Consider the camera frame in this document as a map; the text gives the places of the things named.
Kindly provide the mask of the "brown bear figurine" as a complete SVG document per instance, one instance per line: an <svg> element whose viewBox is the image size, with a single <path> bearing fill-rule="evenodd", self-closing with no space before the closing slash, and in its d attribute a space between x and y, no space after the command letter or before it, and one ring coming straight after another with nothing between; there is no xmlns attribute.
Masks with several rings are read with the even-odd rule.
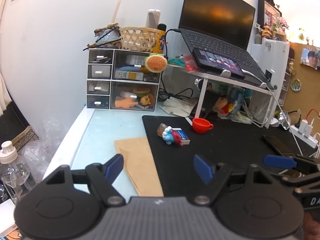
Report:
<svg viewBox="0 0 320 240"><path fill-rule="evenodd" d="M152 107L154 105L154 97L152 94L147 94L140 98L140 104L142 106L150 106Z"/></svg>

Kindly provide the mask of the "blue and red figurine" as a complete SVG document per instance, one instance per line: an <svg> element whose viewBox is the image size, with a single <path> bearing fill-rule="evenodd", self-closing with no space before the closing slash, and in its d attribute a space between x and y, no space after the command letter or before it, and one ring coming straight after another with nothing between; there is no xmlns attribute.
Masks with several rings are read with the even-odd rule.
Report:
<svg viewBox="0 0 320 240"><path fill-rule="evenodd" d="M172 129L171 126L168 126L164 129L162 133L162 139L166 142L167 145L175 144L182 146L182 141L180 135Z"/></svg>

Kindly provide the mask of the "burger toy in drawer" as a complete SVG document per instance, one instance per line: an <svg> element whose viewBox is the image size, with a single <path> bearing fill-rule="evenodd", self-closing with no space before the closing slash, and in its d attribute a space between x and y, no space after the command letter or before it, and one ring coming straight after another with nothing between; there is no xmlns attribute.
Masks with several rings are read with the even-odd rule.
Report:
<svg viewBox="0 0 320 240"><path fill-rule="evenodd" d="M148 86L139 86L139 87L135 87L133 89L133 94L136 94L136 96L138 97L144 97L146 95L148 95L151 91L151 88Z"/></svg>

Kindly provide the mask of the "black laptop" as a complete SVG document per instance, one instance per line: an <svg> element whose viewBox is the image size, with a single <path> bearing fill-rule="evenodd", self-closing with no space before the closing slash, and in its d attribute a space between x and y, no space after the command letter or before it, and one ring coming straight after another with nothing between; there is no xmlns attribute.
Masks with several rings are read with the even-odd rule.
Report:
<svg viewBox="0 0 320 240"><path fill-rule="evenodd" d="M238 63L245 82L270 86L247 51L254 15L255 8L243 0L184 0L178 28L191 55L201 49L224 56Z"/></svg>

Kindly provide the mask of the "white crumpled paper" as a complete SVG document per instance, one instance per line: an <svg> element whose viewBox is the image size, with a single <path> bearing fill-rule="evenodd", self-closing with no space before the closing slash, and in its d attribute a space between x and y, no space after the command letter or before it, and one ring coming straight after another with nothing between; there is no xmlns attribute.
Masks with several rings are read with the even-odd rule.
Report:
<svg viewBox="0 0 320 240"><path fill-rule="evenodd" d="M183 101L170 97L163 102L161 109L167 114L180 116L183 118L189 117L196 103L192 101Z"/></svg>

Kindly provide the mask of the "clear water bottle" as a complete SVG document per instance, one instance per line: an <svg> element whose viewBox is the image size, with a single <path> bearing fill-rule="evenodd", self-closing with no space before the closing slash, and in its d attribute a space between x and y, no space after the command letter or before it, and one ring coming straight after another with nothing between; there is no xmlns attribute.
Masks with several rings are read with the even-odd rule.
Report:
<svg viewBox="0 0 320 240"><path fill-rule="evenodd" d="M26 158L18 154L12 141L1 144L1 182L14 204L36 187Z"/></svg>

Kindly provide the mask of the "black desk mat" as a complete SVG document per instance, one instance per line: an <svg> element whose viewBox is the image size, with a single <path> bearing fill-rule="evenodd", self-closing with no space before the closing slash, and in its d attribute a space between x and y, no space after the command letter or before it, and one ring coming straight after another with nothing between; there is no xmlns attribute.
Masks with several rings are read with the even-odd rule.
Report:
<svg viewBox="0 0 320 240"><path fill-rule="evenodd" d="M263 165L263 158L273 152L262 141L264 135L274 135L295 154L310 155L315 150L304 141L294 140L292 134L279 128L259 128L229 120L217 120L204 134L194 132L184 118L168 116L142 117L158 176L166 197L192 198L204 186L193 167L194 155L204 156L211 163L226 163L234 172L249 164ZM167 145L157 135L161 123L181 128L190 139L189 145Z"/></svg>

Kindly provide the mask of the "white power strip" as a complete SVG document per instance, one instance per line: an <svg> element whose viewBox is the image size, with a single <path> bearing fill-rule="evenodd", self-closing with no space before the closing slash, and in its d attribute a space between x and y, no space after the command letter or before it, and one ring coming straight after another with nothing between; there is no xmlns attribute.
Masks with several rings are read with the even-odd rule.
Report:
<svg viewBox="0 0 320 240"><path fill-rule="evenodd" d="M307 143L312 148L317 148L319 146L319 141L316 137L311 136L313 126L309 124L307 120L302 120L299 128L295 125L291 125L291 129L296 137Z"/></svg>

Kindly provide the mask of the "cartoon boy doll red shirt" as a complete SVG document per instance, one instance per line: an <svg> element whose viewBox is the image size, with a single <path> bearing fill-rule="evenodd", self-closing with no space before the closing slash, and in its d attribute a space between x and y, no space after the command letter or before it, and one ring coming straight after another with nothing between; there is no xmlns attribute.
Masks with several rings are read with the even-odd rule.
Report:
<svg viewBox="0 0 320 240"><path fill-rule="evenodd" d="M213 107L213 111L219 115L227 116L231 111L235 109L237 106L238 101L235 100L233 102L229 102L227 98L218 98L217 102Z"/></svg>

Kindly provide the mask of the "white drawer organizer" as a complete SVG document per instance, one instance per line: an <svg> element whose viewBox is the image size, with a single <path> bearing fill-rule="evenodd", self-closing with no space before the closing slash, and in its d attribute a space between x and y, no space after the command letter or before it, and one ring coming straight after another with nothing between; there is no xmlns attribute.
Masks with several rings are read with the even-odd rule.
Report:
<svg viewBox="0 0 320 240"><path fill-rule="evenodd" d="M160 85L161 73L152 73L145 60L153 53L113 48L88 50L86 106L110 109L112 81L142 82Z"/></svg>

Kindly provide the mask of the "black smartphone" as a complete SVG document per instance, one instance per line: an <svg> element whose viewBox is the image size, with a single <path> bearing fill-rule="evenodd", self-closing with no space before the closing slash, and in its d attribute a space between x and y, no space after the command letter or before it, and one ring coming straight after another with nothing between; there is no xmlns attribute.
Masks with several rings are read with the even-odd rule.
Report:
<svg viewBox="0 0 320 240"><path fill-rule="evenodd" d="M193 49L192 55L201 69L221 74L223 70L231 72L231 76L244 79L245 75L237 62L201 49Z"/></svg>

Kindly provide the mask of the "woven bamboo basket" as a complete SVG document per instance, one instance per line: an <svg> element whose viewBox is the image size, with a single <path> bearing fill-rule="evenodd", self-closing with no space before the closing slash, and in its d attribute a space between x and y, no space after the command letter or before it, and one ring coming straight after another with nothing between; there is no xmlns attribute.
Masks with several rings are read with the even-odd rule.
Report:
<svg viewBox="0 0 320 240"><path fill-rule="evenodd" d="M151 53L156 46L159 33L158 29L147 27L121 27L121 48Z"/></svg>

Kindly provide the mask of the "clear drawer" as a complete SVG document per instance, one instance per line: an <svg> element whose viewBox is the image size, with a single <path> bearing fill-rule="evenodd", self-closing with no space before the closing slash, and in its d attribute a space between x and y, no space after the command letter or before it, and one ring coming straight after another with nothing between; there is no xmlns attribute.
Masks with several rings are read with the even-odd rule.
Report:
<svg viewBox="0 0 320 240"><path fill-rule="evenodd" d="M154 105L142 106L140 104L140 97L133 94L133 89L139 86L148 86L151 88L149 94L152 94L154 97ZM144 112L154 112L157 104L157 95L158 95L158 84L151 83L142 83L142 82L124 82L124 81L112 81L111 82L111 94L110 94L110 109L112 110L121 110L121 111L144 111ZM122 100L125 98L131 98L138 104L129 109L116 108L114 102L116 100Z"/></svg>

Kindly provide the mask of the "yellow cartoon mug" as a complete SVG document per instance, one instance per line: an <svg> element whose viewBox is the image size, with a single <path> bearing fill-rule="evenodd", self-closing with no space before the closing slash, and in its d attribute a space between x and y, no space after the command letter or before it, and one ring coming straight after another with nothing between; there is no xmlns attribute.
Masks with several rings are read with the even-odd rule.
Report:
<svg viewBox="0 0 320 240"><path fill-rule="evenodd" d="M152 52L156 54L163 54L164 45L165 45L165 31L158 30L156 43Z"/></svg>

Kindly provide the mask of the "blue white card box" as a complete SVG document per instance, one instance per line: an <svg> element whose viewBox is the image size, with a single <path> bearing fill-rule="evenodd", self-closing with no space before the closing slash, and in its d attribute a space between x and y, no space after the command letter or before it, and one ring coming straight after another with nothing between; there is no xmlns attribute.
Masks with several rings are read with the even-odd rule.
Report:
<svg viewBox="0 0 320 240"><path fill-rule="evenodd" d="M179 135L181 145L189 145L190 139L187 134L181 128L173 128L173 131Z"/></svg>

